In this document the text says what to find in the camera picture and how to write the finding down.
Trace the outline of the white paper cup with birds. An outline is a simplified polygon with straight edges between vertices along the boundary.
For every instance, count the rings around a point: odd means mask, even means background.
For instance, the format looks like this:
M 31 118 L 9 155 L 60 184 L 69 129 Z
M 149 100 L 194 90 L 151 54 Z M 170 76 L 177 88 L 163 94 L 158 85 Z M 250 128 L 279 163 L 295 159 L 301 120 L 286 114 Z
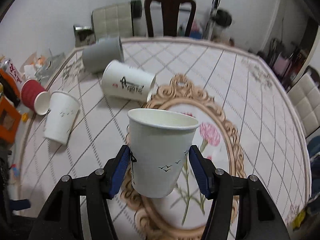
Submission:
M 148 198 L 171 194 L 180 176 L 196 129 L 192 116 L 136 108 L 128 111 L 133 188 Z

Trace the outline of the white paper cup upright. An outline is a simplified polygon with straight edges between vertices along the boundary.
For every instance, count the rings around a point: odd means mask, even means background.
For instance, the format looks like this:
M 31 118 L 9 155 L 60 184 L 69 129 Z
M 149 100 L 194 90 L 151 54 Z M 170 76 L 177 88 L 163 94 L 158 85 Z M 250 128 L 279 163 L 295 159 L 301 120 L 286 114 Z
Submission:
M 46 116 L 44 137 L 66 145 L 79 109 L 78 99 L 68 93 L 54 91 Z

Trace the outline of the red ribbed paper cup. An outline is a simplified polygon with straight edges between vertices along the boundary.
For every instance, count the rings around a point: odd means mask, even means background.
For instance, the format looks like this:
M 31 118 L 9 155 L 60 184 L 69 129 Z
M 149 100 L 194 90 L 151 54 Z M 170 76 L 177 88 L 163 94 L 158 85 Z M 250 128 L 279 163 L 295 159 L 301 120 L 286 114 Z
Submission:
M 35 79 L 27 80 L 21 89 L 22 103 L 38 115 L 46 115 L 51 94 Z

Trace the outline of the white calligraphy paper cup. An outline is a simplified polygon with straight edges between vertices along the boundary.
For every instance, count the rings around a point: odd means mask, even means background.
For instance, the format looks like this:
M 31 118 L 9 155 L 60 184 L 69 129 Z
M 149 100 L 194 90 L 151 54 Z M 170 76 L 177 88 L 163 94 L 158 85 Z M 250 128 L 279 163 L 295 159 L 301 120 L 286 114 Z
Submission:
M 148 102 L 151 99 L 155 82 L 154 74 L 113 60 L 103 73 L 101 88 L 108 96 Z

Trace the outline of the grey ribbed cup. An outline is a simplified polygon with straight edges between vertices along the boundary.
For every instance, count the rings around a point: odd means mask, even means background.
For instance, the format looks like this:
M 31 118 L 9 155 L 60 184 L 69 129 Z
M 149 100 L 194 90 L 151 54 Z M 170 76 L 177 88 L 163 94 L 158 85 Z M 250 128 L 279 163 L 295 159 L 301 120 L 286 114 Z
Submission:
M 123 47 L 120 37 L 102 38 L 82 51 L 84 70 L 89 73 L 100 73 L 113 61 L 124 62 Z

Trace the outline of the blue ruffled cloth pile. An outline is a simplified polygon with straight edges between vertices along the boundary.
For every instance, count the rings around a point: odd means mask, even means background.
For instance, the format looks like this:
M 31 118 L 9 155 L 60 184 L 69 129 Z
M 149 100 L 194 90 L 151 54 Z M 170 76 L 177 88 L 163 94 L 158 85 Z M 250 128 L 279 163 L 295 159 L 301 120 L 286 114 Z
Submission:
M 320 148 L 320 136 L 318 135 L 312 138 L 307 144 L 309 157 L 312 158 L 314 155 L 319 153 L 319 148 Z

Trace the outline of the floral diamond pattern tablecloth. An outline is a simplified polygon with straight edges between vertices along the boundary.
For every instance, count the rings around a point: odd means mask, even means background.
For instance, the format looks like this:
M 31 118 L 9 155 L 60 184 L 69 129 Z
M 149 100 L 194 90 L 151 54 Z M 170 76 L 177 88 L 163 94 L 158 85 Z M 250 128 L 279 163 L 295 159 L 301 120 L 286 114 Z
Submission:
M 147 103 L 112 97 L 106 76 L 78 73 L 77 51 L 47 83 L 80 106 L 62 145 L 33 119 L 21 165 L 22 212 L 37 217 L 64 175 L 84 177 L 137 143 L 131 166 L 108 202 L 120 239 L 199 239 L 211 208 L 200 193 L 182 138 L 193 132 L 205 158 L 232 176 L 255 174 L 289 225 L 310 197 L 303 130 L 286 92 L 268 66 L 243 51 L 191 40 L 131 40 L 124 62 L 156 77 Z

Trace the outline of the yellow bottle cap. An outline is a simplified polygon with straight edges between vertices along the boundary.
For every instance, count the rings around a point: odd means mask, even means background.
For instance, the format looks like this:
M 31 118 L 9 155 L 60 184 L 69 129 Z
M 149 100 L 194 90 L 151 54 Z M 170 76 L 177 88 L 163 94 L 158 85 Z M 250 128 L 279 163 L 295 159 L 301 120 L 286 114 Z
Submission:
M 28 119 L 29 119 L 28 113 L 23 113 L 21 119 L 22 119 L 23 122 L 27 122 Z

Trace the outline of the orange box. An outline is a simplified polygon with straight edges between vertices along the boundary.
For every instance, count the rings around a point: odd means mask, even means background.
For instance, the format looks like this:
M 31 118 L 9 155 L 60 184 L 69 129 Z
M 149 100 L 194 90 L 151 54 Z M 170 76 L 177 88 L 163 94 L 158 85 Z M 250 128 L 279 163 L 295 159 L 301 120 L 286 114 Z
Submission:
M 8 144 L 12 144 L 15 141 L 15 136 L 21 120 L 21 115 L 5 97 L 1 98 L 0 109 L 1 109 L 1 126 L 0 126 L 1 139 Z

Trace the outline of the white padded chair right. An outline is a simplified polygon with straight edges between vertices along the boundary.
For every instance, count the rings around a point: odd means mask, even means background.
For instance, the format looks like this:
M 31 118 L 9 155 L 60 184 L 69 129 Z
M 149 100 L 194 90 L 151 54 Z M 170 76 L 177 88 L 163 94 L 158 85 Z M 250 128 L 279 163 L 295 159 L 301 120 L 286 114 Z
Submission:
M 310 74 L 304 74 L 287 94 L 307 138 L 319 128 L 319 87 Z

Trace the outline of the glass ashtray tray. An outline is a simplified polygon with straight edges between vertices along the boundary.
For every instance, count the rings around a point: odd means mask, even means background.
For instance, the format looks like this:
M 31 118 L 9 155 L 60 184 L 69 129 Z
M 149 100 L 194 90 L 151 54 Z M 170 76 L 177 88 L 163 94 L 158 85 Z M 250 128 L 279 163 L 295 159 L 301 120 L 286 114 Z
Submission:
M 59 55 L 49 57 L 42 67 L 40 67 L 35 77 L 40 82 L 46 82 L 50 79 L 50 77 L 57 71 L 57 69 L 61 66 L 63 61 L 65 60 L 65 54 L 61 53 Z

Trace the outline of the dark wooden chair right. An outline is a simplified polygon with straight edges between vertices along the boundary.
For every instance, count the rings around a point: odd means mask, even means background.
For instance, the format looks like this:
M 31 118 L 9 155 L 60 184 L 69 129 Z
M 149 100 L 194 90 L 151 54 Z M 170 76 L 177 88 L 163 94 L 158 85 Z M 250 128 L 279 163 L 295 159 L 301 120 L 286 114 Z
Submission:
M 313 68 L 312 66 L 307 66 L 306 68 L 306 73 L 308 73 L 311 78 L 313 79 L 313 81 L 319 81 L 320 80 L 320 76 L 319 73 L 317 72 L 317 70 L 315 68 Z

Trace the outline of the dark wooden chair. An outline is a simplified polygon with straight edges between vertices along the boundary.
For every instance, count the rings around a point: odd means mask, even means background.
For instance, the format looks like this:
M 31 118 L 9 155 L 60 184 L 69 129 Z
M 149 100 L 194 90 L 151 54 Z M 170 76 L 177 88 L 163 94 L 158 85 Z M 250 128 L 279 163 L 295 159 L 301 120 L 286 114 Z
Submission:
M 178 15 L 180 11 L 180 5 L 189 3 L 191 10 L 189 19 L 185 28 L 184 36 L 189 37 L 191 28 L 196 14 L 196 2 L 194 0 L 145 0 L 144 11 L 146 19 L 146 27 L 148 31 L 148 37 L 154 37 L 151 10 L 150 5 L 152 2 L 157 2 L 161 5 L 162 20 L 163 20 L 163 36 L 177 36 L 178 30 Z
M 319 73 L 317 72 L 317 70 L 315 68 L 313 68 L 312 66 L 307 66 L 306 68 L 306 73 L 308 73 L 311 78 L 313 79 L 313 81 L 319 81 L 320 80 L 320 76 Z

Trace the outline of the pink suitcase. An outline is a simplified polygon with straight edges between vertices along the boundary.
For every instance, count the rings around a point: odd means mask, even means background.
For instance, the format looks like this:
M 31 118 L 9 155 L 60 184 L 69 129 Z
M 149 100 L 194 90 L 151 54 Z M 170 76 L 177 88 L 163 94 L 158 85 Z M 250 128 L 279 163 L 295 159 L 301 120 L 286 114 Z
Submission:
M 284 77 L 290 64 L 291 64 L 290 59 L 284 58 L 284 57 L 282 57 L 281 54 L 279 54 L 273 67 L 272 67 L 272 70 L 276 74 L 277 77 L 282 78 L 282 77 Z

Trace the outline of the open black and white box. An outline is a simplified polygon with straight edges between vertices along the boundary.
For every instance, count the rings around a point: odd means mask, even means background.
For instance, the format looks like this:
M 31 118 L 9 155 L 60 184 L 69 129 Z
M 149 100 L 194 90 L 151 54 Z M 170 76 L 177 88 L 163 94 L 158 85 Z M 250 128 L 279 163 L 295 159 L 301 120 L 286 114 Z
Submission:
M 95 34 L 90 27 L 73 25 L 75 47 L 83 47 L 95 44 Z

